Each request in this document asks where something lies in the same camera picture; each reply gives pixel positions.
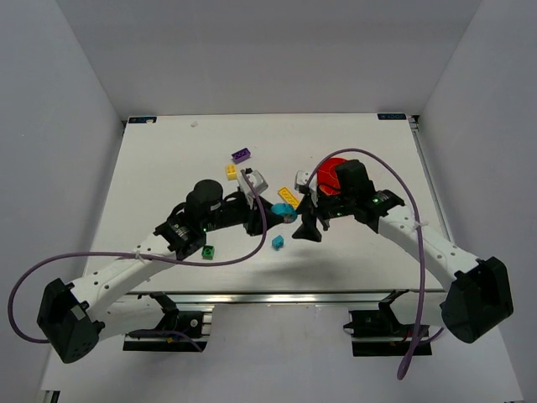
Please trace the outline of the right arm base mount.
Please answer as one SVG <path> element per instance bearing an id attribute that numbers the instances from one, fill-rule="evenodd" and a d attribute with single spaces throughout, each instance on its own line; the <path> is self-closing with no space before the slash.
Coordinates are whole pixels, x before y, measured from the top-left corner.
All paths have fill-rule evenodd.
<path id="1" fill-rule="evenodd" d="M 374 309 L 349 311 L 349 322 L 342 328 L 352 338 L 354 357 L 403 357 L 414 336 L 414 315 L 398 319 L 392 308 L 401 296 L 414 296 L 409 290 L 395 290 Z"/>

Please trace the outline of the teal rounded lego brick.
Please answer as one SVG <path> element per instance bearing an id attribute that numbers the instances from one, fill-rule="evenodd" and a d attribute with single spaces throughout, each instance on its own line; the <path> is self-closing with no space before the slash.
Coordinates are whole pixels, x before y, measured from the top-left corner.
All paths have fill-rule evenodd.
<path id="1" fill-rule="evenodd" d="M 284 223 L 292 223 L 297 219 L 297 212 L 288 203 L 276 203 L 271 206 L 271 212 L 283 218 Z"/>

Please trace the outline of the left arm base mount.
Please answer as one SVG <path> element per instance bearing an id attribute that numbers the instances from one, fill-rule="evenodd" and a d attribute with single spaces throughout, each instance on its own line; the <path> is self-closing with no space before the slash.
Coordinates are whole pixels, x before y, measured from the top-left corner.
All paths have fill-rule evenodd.
<path id="1" fill-rule="evenodd" d="M 154 327 L 141 327 L 128 333 L 123 341 L 125 352 L 202 353 L 211 333 L 212 310 L 178 307 L 163 292 L 148 296 L 157 302 L 162 317 Z"/>

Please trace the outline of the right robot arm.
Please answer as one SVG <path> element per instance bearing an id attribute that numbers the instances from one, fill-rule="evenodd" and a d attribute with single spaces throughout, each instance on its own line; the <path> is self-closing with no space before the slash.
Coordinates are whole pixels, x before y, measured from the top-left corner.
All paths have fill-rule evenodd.
<path id="1" fill-rule="evenodd" d="M 332 219 L 353 217 L 398 245 L 441 285 L 440 292 L 395 291 L 379 302 L 391 329 L 419 321 L 423 326 L 442 327 L 464 343 L 474 343 L 513 315 L 508 270 L 501 260 L 481 259 L 417 221 L 402 198 L 375 189 L 359 160 L 334 159 L 331 168 L 333 185 L 319 173 L 297 172 L 302 223 L 293 237 L 319 242 Z"/>

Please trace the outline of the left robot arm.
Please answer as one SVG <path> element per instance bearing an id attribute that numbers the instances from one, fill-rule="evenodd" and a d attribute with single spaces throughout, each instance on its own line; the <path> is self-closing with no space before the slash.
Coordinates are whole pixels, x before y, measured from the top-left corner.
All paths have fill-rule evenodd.
<path id="1" fill-rule="evenodd" d="M 199 181 L 133 252 L 113 254 L 108 266 L 71 282 L 51 281 L 37 324 L 60 360 L 72 364 L 101 340 L 121 334 L 186 338 L 180 311 L 164 292 L 136 298 L 128 293 L 164 270 L 188 264 L 192 254 L 206 249 L 209 232 L 242 226 L 247 235 L 266 238 L 270 228 L 293 222 L 291 205 L 262 198 L 267 187 L 257 171 L 240 178 L 228 196 L 219 182 Z"/>

